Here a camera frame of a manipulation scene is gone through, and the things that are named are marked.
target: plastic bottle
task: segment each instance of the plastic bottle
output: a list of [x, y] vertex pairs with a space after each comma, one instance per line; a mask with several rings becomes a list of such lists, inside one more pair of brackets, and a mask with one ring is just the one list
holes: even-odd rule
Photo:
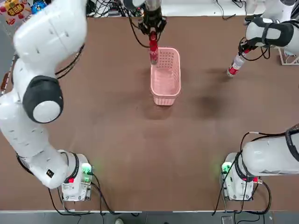
[[[246, 56], [246, 54], [248, 52], [249, 52], [249, 50], [243, 52], [242, 55]], [[233, 78], [239, 72], [242, 65], [244, 65], [245, 61], [246, 60], [241, 55], [237, 54], [237, 56], [234, 58], [232, 64], [230, 65], [230, 67], [227, 70], [227, 75], [229, 77]]]
[[158, 42], [157, 34], [155, 31], [151, 31], [149, 35], [149, 59], [150, 63], [155, 65], [158, 63]]

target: snack package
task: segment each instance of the snack package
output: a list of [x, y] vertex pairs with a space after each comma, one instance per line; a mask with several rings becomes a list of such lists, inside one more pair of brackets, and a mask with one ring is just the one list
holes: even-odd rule
[[31, 8], [27, 0], [0, 0], [0, 23], [11, 39], [30, 15]]

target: wire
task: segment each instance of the wire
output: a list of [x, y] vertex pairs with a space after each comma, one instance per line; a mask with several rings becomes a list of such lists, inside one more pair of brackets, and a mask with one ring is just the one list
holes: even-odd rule
[[243, 1], [243, 0], [232, 0], [232, 2], [236, 6], [238, 6], [239, 8], [243, 8], [243, 6], [245, 5], [245, 8], [244, 8], [245, 9], [245, 16], [247, 16], [247, 10], [246, 10], [247, 5], [246, 5], [246, 1]]
[[264, 185], [268, 191], [268, 195], [269, 195], [269, 200], [268, 200], [268, 205], [267, 205], [267, 208], [264, 210], [264, 211], [246, 211], [247, 213], [250, 213], [250, 214], [255, 214], [255, 215], [265, 215], [269, 210], [270, 210], [270, 207], [271, 207], [271, 202], [272, 202], [272, 195], [271, 195], [271, 190], [269, 188], [269, 186], [265, 183], [265, 181], [263, 181], [262, 185]]
[[222, 10], [222, 19], [223, 19], [223, 20], [229, 20], [230, 18], [233, 18], [233, 17], [236, 16], [236, 14], [234, 14], [234, 15], [230, 15], [230, 16], [227, 17], [227, 18], [224, 18], [224, 10], [223, 10], [222, 6], [219, 4], [218, 0], [216, 0], [216, 3], [219, 5], [219, 7], [220, 7], [221, 10]]
[[137, 214], [131, 213], [131, 215], [134, 217], [138, 217], [140, 215], [140, 213], [137, 213]]
[[[245, 39], [245, 37], [243, 37], [243, 38], [240, 40], [240, 42], [239, 42], [239, 46], [241, 46], [242, 41], [243, 41], [244, 39]], [[249, 62], [256, 61], [256, 60], [260, 59], [261, 57], [264, 57], [265, 59], [269, 59], [269, 58], [270, 58], [270, 47], [267, 47], [265, 51], [263, 51], [263, 49], [262, 49], [262, 47], [261, 47], [261, 51], [262, 51], [262, 54], [261, 54], [259, 57], [254, 58], [254, 59], [248, 59], [248, 58], [246, 58], [243, 54], [240, 54], [240, 55], [241, 55], [242, 58], [244, 58], [246, 61], [249, 61]]]
[[256, 220], [240, 220], [240, 221], [238, 221], [236, 224], [239, 224], [239, 223], [241, 223], [241, 222], [249, 222], [249, 223], [254, 223], [254, 222], [258, 222], [259, 220], [260, 220], [260, 215], [258, 215], [258, 219], [256, 219]]
[[66, 67], [64, 67], [63, 69], [59, 70], [58, 72], [55, 73], [55, 76], [57, 79], [61, 79], [64, 76], [66, 76], [75, 66], [75, 64], [78, 62], [79, 57], [81, 56], [81, 53], [84, 49], [85, 44], [82, 45], [82, 47], [80, 47], [79, 51], [77, 52], [74, 60], [67, 65]]
[[108, 211], [109, 211], [110, 214], [112, 214], [112, 215], [119, 215], [120, 213], [116, 213], [116, 212], [114, 212], [114, 211], [111, 210], [111, 208], [110, 208], [109, 205], [107, 204], [107, 201], [106, 201], [106, 199], [105, 199], [105, 197], [104, 197], [104, 195], [103, 195], [103, 193], [102, 193], [102, 191], [101, 191], [101, 189], [100, 189], [100, 182], [99, 182], [99, 179], [97, 178], [97, 176], [96, 176], [95, 174], [93, 174], [93, 176], [94, 176], [94, 178], [96, 179], [98, 186], [97, 186], [95, 183], [93, 183], [93, 182], [92, 182], [92, 185], [98, 190], [98, 192], [99, 192], [99, 194], [100, 194], [100, 197], [103, 199], [103, 202], [104, 202], [105, 206], [107, 207]]
[[[238, 6], [239, 8], [242, 8], [242, 7], [243, 7], [243, 3], [244, 3], [244, 4], [245, 4], [245, 16], [247, 15], [246, 1], [243, 1], [243, 0], [232, 0], [232, 2], [233, 2], [236, 6]], [[220, 7], [221, 10], [222, 10], [222, 19], [223, 19], [223, 20], [229, 20], [229, 19], [231, 19], [231, 18], [233, 18], [233, 17], [236, 16], [236, 14], [233, 14], [233, 15], [228, 16], [227, 18], [224, 18], [224, 10], [223, 10], [222, 6], [219, 4], [218, 0], [216, 0], [216, 3], [219, 5], [219, 7]]]
[[92, 212], [87, 212], [87, 213], [79, 213], [79, 212], [72, 212], [72, 211], [69, 211], [67, 209], [67, 207], [65, 206], [64, 202], [63, 202], [63, 196], [60, 196], [60, 191], [59, 191], [59, 188], [57, 188], [57, 193], [58, 193], [58, 196], [59, 196], [59, 200], [62, 204], [62, 206], [64, 207], [64, 210], [65, 212], [69, 213], [69, 214], [73, 214], [73, 215], [76, 215], [76, 216], [82, 216], [82, 215], [90, 215], [90, 214], [93, 214]]
[[135, 30], [134, 30], [134, 27], [136, 27], [136, 28], [138, 28], [138, 27], [133, 23], [132, 18], [131, 18], [131, 16], [129, 15], [129, 13], [128, 13], [128, 18], [129, 18], [130, 26], [131, 26], [131, 28], [132, 28], [134, 37], [135, 37], [135, 39], [137, 40], [137, 42], [138, 42], [142, 47], [144, 47], [144, 48], [150, 48], [149, 46], [146, 46], [146, 45], [144, 45], [143, 43], [141, 43], [140, 40], [138, 39], [138, 37], [137, 37], [137, 35], [136, 35], [136, 32], [135, 32]]

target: red bottle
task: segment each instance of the red bottle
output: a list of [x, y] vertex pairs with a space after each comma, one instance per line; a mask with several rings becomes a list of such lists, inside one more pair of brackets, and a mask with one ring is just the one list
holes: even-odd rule
[[158, 63], [158, 42], [155, 31], [152, 31], [149, 35], [149, 59], [151, 64]]

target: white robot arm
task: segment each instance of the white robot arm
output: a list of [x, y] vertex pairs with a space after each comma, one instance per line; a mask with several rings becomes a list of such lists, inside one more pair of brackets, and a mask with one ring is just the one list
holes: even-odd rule
[[[299, 55], [299, 23], [291, 20], [294, 4], [295, 0], [267, 0], [265, 12], [248, 24], [246, 42], [241, 48], [276, 46]], [[247, 143], [242, 154], [230, 153], [222, 165], [222, 179], [226, 177], [225, 197], [250, 200], [254, 177], [299, 174], [297, 149], [299, 133], [296, 126], [284, 134]]]
[[62, 113], [55, 68], [84, 44], [86, 1], [55, 0], [16, 31], [14, 86], [0, 97], [0, 130], [19, 161], [46, 187], [62, 185], [64, 198], [73, 201], [85, 199], [88, 187], [81, 184], [81, 170], [88, 161], [81, 154], [57, 151], [41, 124]]
[[246, 30], [249, 46], [276, 46], [299, 55], [299, 22], [291, 20], [295, 0], [267, 0], [266, 10]]

